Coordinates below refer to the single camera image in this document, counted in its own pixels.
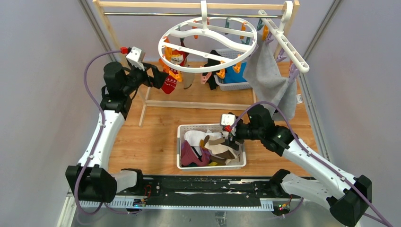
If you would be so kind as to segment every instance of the metal frame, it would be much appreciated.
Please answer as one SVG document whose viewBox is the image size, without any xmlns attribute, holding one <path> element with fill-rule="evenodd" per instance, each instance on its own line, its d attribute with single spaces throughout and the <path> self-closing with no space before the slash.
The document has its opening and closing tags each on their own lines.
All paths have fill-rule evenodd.
<svg viewBox="0 0 401 227">
<path fill-rule="evenodd" d="M 132 7 L 132 8 L 185 8 L 185 9 L 200 9 L 200 3 L 185 3 L 185 2 L 125 2 L 125 1 L 99 1 L 93 0 L 96 11 L 98 12 L 115 48 L 120 49 L 121 44 L 117 38 L 117 35 L 109 21 L 108 16 L 114 15 L 112 12 L 105 12 L 104 7 Z M 284 27 L 284 35 L 286 35 L 294 21 L 294 17 L 299 8 L 299 1 L 293 2 L 293 13 L 291 19 L 286 23 Z M 285 4 L 231 4 L 231 3 L 208 3 L 209 9 L 266 9 L 266 10 L 284 10 Z M 136 16 L 144 16 L 143 13 L 136 14 Z M 236 15 L 236 16 L 247 16 L 247 17 L 259 17 L 260 15 Z M 275 57 L 278 56 L 281 46 L 278 44 L 275 50 Z M 150 88 L 148 88 L 146 95 L 144 96 L 141 91 L 138 91 L 138 95 L 143 103 L 142 113 L 139 119 L 139 126 L 142 127 L 144 117 L 146 114 L 147 106 L 155 107 L 170 107 L 170 108 L 195 108 L 195 109 L 219 109 L 219 110 L 245 110 L 248 105 L 238 104 L 225 104 L 225 103 L 203 103 L 203 102 L 178 102 L 178 101 L 160 101 L 160 100 L 149 100 Z M 256 101 L 255 92 L 253 92 L 253 102 Z"/>
<path fill-rule="evenodd" d="M 96 18 L 94 16 L 88 2 L 86 0 L 78 0 L 78 3 L 81 5 L 82 10 L 84 11 L 86 17 L 88 18 L 88 21 L 90 22 L 95 34 L 99 38 L 100 44 L 103 46 L 105 51 L 112 51 L 113 49 L 107 42 L 107 39 L 106 39 L 105 35 L 103 34 L 99 23 L 96 21 Z M 111 61 L 117 61 L 117 59 L 115 58 L 115 56 L 113 54 L 108 54 L 107 56 L 110 58 Z"/>
<path fill-rule="evenodd" d="M 321 37 L 321 34 L 326 29 L 328 23 L 330 22 L 330 19 L 332 18 L 333 14 L 335 13 L 336 9 L 338 8 L 338 6 L 339 6 L 339 4 L 341 2 L 342 2 L 342 0 L 334 0 L 331 8 L 329 9 L 328 13 L 326 14 L 325 19 L 323 20 L 323 22 L 320 25 L 318 31 L 314 35 L 311 44 L 308 46 L 308 48 L 306 50 L 306 54 L 304 55 L 306 60 L 308 59 L 309 54 L 313 50 L 314 46 L 317 44 L 319 38 Z M 86 14 L 92 13 L 90 10 L 89 11 L 84 10 L 84 11 L 85 11 Z M 94 29 L 95 29 L 97 34 L 98 33 L 103 34 L 102 31 L 100 29 L 96 29 L 95 26 L 94 26 Z M 312 129 L 313 129 L 315 138 L 316 138 L 316 144 L 318 145 L 318 149 L 319 149 L 321 155 L 323 157 L 325 157 L 327 160 L 330 160 L 329 156 L 328 156 L 326 145 L 324 143 L 324 136 L 323 136 L 323 133 L 322 133 L 321 128 L 320 128 L 320 123 L 319 123 L 320 120 L 319 120 L 319 118 L 317 116 L 317 112 L 316 112 L 316 109 L 315 109 L 314 104 L 313 104 L 313 99 L 309 94 L 307 79 L 306 79 L 306 76 L 305 76 L 304 73 L 300 73 L 299 82 L 300 82 L 299 84 L 300 84 L 300 87 L 301 87 L 302 95 L 304 97 L 306 110 L 308 112 L 309 120 L 311 122 L 311 126 L 312 126 Z M 253 98 L 254 98 L 253 101 L 256 102 L 256 96 L 255 95 L 253 96 Z M 69 192 L 69 194 L 66 196 L 66 199 L 65 199 L 65 202 L 64 202 L 64 205 L 63 205 L 63 208 L 62 208 L 62 211 L 61 211 L 58 223 L 57 223 L 57 227 L 70 227 L 72 222 L 73 222 L 73 219 L 74 219 L 75 209 L 76 209 L 76 205 L 75 205 L 74 198 L 73 198 L 71 192 Z M 361 226 L 360 222 L 358 222 L 356 227 L 360 227 L 360 226 Z"/>
</svg>

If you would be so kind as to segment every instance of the black cable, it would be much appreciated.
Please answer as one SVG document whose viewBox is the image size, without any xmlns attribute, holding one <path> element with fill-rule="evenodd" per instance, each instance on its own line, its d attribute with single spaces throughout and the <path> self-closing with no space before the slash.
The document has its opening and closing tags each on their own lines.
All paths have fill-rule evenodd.
<svg viewBox="0 0 401 227">
<path fill-rule="evenodd" d="M 128 69 L 127 67 L 123 67 L 122 69 L 125 70 L 125 71 L 127 71 L 127 72 L 131 72 L 131 70 Z"/>
<path fill-rule="evenodd" d="M 134 96 L 131 98 L 131 101 L 134 100 L 135 96 L 137 96 L 138 89 L 139 89 L 139 88 L 137 88 L 137 89 L 135 90 L 135 94 L 134 94 Z"/>
</svg>

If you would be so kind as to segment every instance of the red christmas sock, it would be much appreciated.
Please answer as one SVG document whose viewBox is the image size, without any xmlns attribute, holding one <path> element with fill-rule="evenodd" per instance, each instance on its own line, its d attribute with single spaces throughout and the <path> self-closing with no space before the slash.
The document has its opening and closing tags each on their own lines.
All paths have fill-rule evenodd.
<svg viewBox="0 0 401 227">
<path fill-rule="evenodd" d="M 164 84 L 162 85 L 161 88 L 164 91 L 164 93 L 170 94 L 174 91 L 175 86 L 177 86 L 177 80 L 169 75 L 164 81 Z"/>
</svg>

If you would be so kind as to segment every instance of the gray cloth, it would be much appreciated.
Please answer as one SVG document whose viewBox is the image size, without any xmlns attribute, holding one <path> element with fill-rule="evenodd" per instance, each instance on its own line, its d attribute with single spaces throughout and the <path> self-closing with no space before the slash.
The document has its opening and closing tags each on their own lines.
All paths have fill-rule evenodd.
<svg viewBox="0 0 401 227">
<path fill-rule="evenodd" d="M 288 78 L 282 77 L 268 44 L 258 37 L 259 48 L 248 59 L 244 70 L 244 79 L 249 82 L 260 101 L 274 103 L 284 115 L 293 119 L 296 107 L 296 81 L 288 82 Z M 263 104 L 275 121 L 282 121 L 279 113 L 274 114 L 275 109 Z"/>
</svg>

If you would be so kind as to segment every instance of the wooden drying rack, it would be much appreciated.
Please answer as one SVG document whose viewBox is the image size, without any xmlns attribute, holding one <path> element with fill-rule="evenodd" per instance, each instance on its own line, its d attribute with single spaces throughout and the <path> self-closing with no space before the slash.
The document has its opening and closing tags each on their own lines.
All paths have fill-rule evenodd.
<svg viewBox="0 0 401 227">
<path fill-rule="evenodd" d="M 128 1 L 99 1 L 93 0 L 93 4 L 99 13 L 99 16 L 114 44 L 116 49 L 120 49 L 122 46 L 117 38 L 117 35 L 109 21 L 107 15 L 105 15 L 104 7 L 131 7 L 131 8 L 185 8 L 185 9 L 200 9 L 200 3 L 185 3 L 185 2 L 128 2 Z M 255 10 L 284 10 L 284 4 L 231 4 L 231 3 L 207 3 L 208 9 L 255 9 Z M 286 23 L 284 27 L 284 35 L 287 35 L 292 23 L 294 22 L 296 13 L 298 12 L 299 1 L 293 1 L 293 11 L 291 19 Z M 274 52 L 274 58 L 277 58 L 281 46 L 277 44 Z M 138 90 L 138 95 L 142 100 L 143 108 L 139 120 L 139 126 L 142 127 L 143 120 L 146 113 L 146 108 L 151 107 L 171 107 L 171 108 L 195 108 L 195 109 L 219 109 L 219 110 L 245 110 L 249 105 L 241 104 L 226 104 L 226 103 L 202 103 L 202 102 L 179 102 L 179 101 L 160 101 L 160 100 L 149 100 L 150 87 L 144 96 L 141 91 Z M 256 102 L 256 94 L 253 91 L 253 102 Z"/>
</svg>

